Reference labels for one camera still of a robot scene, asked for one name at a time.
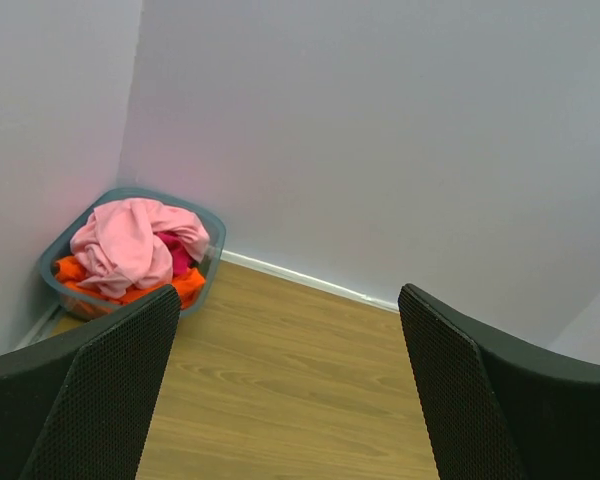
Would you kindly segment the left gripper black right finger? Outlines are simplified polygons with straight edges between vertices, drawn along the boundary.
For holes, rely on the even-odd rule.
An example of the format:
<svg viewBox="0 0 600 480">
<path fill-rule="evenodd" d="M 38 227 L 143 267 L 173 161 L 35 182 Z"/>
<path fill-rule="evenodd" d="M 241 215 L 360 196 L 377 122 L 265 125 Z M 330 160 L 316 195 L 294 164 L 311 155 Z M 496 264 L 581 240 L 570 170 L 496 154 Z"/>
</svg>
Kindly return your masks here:
<svg viewBox="0 0 600 480">
<path fill-rule="evenodd" d="M 403 334 L 442 479 L 600 479 L 600 365 L 535 346 L 413 284 Z"/>
</svg>

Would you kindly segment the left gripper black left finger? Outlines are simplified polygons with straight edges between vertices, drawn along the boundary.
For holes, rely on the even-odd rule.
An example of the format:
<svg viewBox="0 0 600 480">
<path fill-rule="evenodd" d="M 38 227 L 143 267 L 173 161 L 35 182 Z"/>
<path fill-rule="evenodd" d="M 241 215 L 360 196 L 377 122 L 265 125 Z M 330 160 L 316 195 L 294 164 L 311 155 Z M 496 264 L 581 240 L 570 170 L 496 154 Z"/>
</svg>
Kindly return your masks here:
<svg viewBox="0 0 600 480">
<path fill-rule="evenodd" d="M 0 479 L 133 479 L 178 327 L 161 287 L 0 355 Z"/>
</svg>

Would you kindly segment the light pink t shirt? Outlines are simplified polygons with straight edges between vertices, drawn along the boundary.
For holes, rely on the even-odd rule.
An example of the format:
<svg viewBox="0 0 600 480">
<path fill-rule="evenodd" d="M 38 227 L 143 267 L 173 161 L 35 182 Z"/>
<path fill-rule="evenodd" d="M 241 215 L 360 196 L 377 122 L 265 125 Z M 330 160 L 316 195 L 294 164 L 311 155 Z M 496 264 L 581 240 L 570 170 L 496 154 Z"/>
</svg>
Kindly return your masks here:
<svg viewBox="0 0 600 480">
<path fill-rule="evenodd" d="M 94 209 L 70 240 L 70 251 L 87 271 L 83 287 L 120 298 L 129 287 L 171 284 L 172 257 L 158 232 L 172 232 L 202 261 L 210 236 L 199 217 L 148 198 L 116 200 Z"/>
</svg>

